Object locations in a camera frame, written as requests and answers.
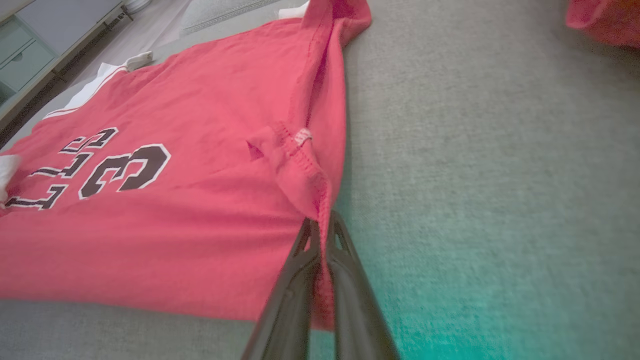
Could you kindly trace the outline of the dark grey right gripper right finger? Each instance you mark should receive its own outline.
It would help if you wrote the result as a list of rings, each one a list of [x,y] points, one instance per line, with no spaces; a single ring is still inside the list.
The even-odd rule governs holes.
[[[326,264],[333,285],[338,360],[399,360],[397,346],[343,217],[330,213]]]

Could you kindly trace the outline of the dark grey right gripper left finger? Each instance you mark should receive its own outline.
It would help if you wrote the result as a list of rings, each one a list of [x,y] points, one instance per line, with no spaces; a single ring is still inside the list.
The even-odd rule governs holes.
[[[243,360],[307,359],[314,283],[321,260],[319,225],[306,218],[246,344]]]

